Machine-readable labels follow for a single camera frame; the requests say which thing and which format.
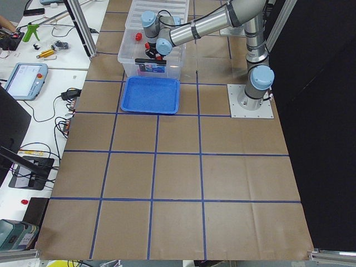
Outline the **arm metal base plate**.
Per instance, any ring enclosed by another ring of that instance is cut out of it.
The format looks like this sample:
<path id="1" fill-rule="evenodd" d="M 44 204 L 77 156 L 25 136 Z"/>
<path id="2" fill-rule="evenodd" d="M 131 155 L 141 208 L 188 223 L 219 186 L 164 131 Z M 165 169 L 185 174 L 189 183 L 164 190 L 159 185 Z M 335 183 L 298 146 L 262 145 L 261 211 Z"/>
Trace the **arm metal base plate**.
<path id="1" fill-rule="evenodd" d="M 273 111 L 268 93 L 259 100 L 245 94 L 245 85 L 227 84 L 230 114 L 232 118 L 273 119 Z"/>
<path id="2" fill-rule="evenodd" d="M 244 27 L 226 27 L 219 31 L 221 36 L 245 37 Z"/>

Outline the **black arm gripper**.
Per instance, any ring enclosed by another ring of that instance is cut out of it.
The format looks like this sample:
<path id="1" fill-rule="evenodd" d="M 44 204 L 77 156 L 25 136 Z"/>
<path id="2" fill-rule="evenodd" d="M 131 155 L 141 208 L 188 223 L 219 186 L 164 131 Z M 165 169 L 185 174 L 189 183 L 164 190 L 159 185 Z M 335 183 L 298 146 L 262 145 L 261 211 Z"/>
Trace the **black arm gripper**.
<path id="1" fill-rule="evenodd" d="M 156 58 L 156 56 L 161 56 L 156 49 L 156 44 L 150 42 L 145 43 L 145 53 L 149 58 Z"/>

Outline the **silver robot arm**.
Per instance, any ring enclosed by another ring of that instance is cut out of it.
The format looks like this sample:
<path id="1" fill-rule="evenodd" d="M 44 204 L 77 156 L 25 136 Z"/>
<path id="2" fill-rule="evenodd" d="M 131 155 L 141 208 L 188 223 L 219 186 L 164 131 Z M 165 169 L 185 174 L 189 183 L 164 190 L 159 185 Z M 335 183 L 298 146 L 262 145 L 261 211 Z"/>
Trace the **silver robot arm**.
<path id="1" fill-rule="evenodd" d="M 249 111 L 258 110 L 268 100 L 266 92 L 274 82 L 274 72 L 269 67 L 269 52 L 264 38 L 264 9 L 266 1 L 227 1 L 216 10 L 179 23 L 176 17 L 161 12 L 144 11 L 141 24 L 149 44 L 146 54 L 167 56 L 174 47 L 200 39 L 213 32 L 223 36 L 246 39 L 248 81 L 238 94 L 238 104 Z"/>

